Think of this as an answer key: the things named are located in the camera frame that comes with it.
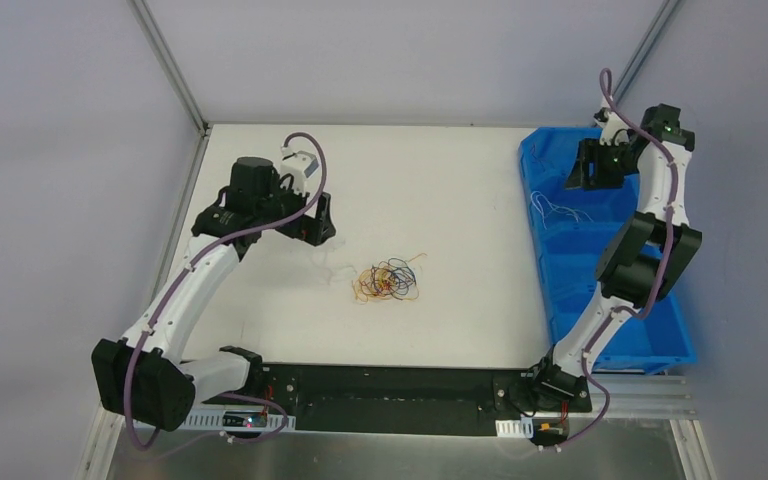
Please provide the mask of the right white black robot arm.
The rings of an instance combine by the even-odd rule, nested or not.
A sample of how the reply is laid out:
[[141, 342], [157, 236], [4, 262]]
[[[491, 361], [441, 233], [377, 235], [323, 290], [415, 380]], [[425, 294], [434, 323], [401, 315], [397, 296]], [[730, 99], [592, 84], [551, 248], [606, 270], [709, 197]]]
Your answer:
[[567, 189], [621, 189], [639, 177], [636, 210], [603, 250], [591, 300], [572, 329], [525, 375], [528, 409], [589, 412], [598, 356], [629, 320], [644, 319], [670, 290], [702, 243], [684, 207], [695, 135], [677, 107], [648, 108], [640, 124], [613, 107], [596, 115], [599, 137], [578, 142]]

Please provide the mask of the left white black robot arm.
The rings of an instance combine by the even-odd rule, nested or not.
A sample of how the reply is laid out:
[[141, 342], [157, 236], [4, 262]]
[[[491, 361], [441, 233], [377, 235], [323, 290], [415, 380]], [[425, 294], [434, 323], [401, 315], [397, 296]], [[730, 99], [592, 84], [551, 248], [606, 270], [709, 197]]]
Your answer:
[[228, 185], [196, 216], [176, 276], [120, 339], [102, 339], [93, 349], [105, 410], [174, 431], [197, 403], [226, 392], [246, 405], [263, 396], [265, 378], [254, 370], [259, 355], [228, 346], [186, 360], [183, 351], [209, 301], [263, 231], [312, 246], [335, 235], [330, 195], [308, 187], [321, 168], [314, 154], [289, 148], [278, 163], [252, 156], [233, 163]]

